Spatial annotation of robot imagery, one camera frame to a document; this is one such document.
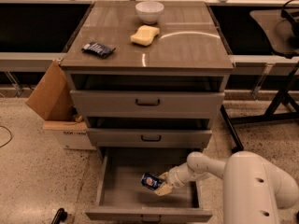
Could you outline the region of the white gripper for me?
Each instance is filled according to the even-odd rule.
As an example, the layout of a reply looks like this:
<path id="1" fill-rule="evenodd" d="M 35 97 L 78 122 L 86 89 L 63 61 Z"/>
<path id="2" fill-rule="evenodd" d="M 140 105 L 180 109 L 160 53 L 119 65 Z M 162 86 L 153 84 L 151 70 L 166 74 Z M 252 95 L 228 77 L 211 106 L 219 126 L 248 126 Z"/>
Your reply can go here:
<path id="1" fill-rule="evenodd" d="M 169 172 L 164 172 L 158 177 L 162 180 L 166 180 L 166 183 L 163 182 L 154 193 L 158 196 L 165 196 L 170 194 L 173 189 L 180 189 L 185 186 L 192 177 L 192 169 L 187 163 L 183 163 L 180 166 L 172 168 Z"/>

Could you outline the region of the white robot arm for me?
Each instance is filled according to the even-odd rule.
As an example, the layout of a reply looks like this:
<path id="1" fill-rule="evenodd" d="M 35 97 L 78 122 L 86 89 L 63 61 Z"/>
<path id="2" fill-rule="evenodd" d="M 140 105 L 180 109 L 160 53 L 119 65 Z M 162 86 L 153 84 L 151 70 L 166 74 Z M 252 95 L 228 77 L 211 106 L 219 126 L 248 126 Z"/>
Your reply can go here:
<path id="1" fill-rule="evenodd" d="M 299 188 L 288 173 L 248 151 L 239 151 L 227 161 L 217 161 L 201 152 L 161 175 L 155 191 L 164 196 L 206 174 L 222 180 L 223 224 L 280 224 L 278 211 L 298 202 Z"/>

